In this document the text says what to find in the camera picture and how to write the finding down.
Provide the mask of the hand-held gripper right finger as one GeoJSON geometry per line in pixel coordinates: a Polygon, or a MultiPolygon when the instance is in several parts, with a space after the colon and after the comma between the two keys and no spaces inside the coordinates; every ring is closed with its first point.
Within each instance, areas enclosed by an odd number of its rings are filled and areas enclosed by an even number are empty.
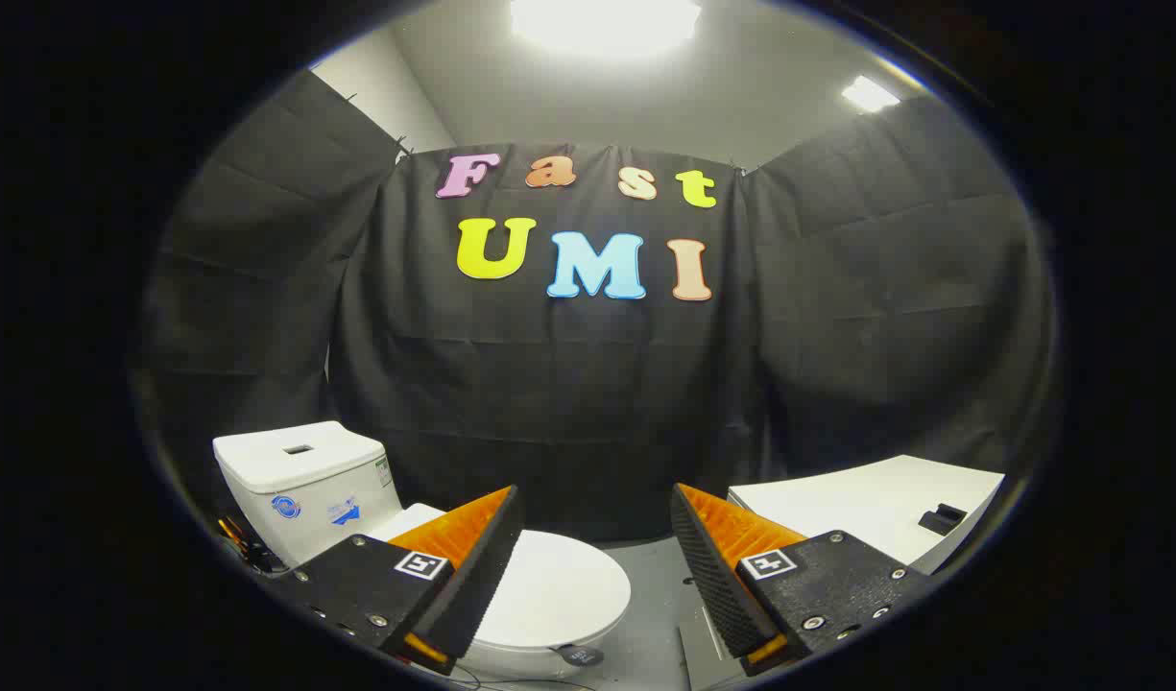
{"type": "Polygon", "coordinates": [[[826,655],[916,604],[926,573],[842,530],[806,536],[675,483],[671,530],[724,651],[746,677],[826,655]]]}

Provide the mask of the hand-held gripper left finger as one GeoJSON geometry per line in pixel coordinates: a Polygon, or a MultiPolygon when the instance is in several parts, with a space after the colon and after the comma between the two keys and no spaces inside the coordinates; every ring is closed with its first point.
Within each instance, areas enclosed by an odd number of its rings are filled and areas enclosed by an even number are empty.
{"type": "Polygon", "coordinates": [[[505,487],[390,538],[353,534],[259,582],[346,638],[447,677],[476,637],[522,530],[520,488],[505,487]]]}

